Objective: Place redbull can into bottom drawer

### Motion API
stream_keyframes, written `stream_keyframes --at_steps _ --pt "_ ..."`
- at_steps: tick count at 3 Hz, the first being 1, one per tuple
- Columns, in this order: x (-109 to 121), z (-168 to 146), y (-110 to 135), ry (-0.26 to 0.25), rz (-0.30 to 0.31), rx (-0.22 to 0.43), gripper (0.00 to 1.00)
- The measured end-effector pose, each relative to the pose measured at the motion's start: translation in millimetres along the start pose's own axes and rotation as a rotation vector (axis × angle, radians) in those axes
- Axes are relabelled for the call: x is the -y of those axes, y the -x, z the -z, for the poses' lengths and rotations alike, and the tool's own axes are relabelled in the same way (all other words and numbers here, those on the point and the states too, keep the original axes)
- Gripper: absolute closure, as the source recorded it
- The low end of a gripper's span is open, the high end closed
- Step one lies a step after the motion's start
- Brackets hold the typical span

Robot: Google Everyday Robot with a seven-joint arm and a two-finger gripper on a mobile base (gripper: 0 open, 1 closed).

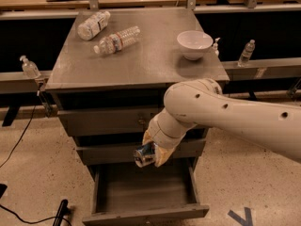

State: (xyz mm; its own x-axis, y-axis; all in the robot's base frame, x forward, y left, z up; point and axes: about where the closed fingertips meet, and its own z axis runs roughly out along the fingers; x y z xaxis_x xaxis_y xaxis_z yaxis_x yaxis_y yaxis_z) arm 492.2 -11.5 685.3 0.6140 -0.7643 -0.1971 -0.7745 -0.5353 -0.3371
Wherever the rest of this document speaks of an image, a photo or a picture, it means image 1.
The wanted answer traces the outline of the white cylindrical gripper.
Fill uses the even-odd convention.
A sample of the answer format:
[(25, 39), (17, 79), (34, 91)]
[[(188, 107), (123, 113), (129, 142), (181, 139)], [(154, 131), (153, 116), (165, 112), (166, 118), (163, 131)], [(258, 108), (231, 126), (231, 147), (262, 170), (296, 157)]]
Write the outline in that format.
[(142, 144), (154, 142), (155, 162), (154, 166), (159, 168), (165, 164), (169, 157), (175, 152), (185, 136), (183, 123), (170, 116), (156, 115), (150, 120), (148, 129), (144, 132)]

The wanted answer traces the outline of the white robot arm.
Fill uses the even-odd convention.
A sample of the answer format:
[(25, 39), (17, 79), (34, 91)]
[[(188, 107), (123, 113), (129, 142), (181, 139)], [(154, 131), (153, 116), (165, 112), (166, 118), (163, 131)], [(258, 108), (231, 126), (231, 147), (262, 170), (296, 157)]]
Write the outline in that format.
[(143, 138), (154, 144), (152, 163), (160, 167), (186, 132), (216, 127), (301, 162), (301, 107), (232, 99), (213, 79), (180, 82), (164, 95), (164, 109), (150, 120)]

